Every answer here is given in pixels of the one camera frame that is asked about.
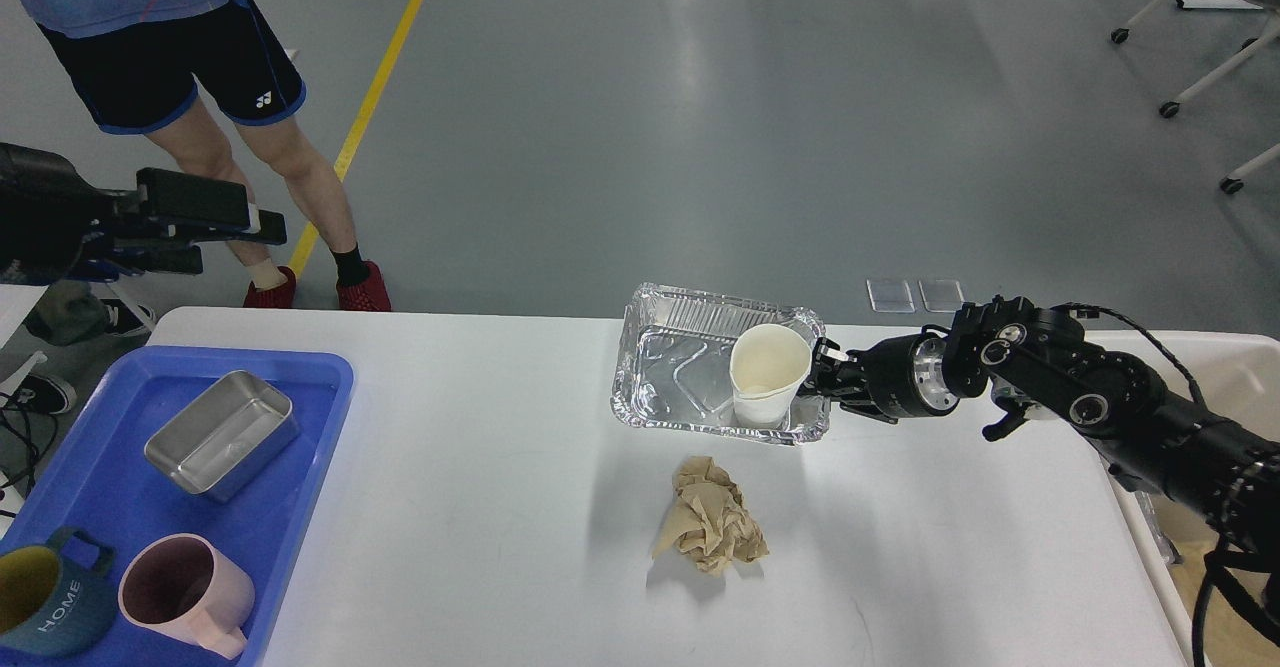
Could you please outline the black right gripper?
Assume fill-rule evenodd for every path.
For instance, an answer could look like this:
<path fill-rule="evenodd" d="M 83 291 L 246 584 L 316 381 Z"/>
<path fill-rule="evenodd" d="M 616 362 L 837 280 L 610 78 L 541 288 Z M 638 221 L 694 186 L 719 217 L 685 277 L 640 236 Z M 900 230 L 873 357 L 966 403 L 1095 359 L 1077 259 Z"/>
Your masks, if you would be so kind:
<path fill-rule="evenodd" d="M 841 351 L 831 339 L 817 339 L 805 396 L 819 396 L 845 411 L 896 424 L 900 419 L 943 417 L 959 398 L 943 375 L 945 339 L 919 333 L 896 335 L 865 351 Z"/>

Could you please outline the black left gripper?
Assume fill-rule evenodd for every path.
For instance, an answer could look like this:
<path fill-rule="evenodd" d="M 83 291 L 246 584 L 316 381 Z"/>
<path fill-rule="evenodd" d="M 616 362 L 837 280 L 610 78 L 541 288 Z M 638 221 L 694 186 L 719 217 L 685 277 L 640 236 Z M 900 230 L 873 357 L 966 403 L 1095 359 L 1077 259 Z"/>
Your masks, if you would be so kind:
<path fill-rule="evenodd" d="M 1 143 L 1 268 L 4 285 L 56 280 L 116 280 L 161 271 L 200 275 L 197 246 L 116 247 L 124 213 L 189 239 L 288 242 L 282 213 L 262 210 L 238 181 L 164 169 L 136 172 L 136 188 L 97 189 L 67 157 Z"/>

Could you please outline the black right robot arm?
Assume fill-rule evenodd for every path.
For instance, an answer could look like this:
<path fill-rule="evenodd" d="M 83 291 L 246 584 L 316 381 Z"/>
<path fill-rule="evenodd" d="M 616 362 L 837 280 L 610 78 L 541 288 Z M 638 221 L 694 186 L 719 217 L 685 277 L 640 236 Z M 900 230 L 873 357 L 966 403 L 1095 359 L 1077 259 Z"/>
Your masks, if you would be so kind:
<path fill-rule="evenodd" d="M 1277 443 L 1212 412 L 1193 376 L 1181 397 L 1134 355 L 1089 343 L 1080 317 L 1101 312 L 1096 303 L 1041 309 L 996 294 L 961 303 L 948 328 L 928 325 L 864 351 L 822 338 L 799 392 L 886 424 L 942 417 L 961 398 L 987 394 L 1004 412 L 983 429 L 988 442 L 1046 408 L 1097 449 L 1126 490 L 1164 495 L 1216 531 L 1192 612 L 1194 664 L 1206 662 L 1215 593 L 1276 641 Z"/>

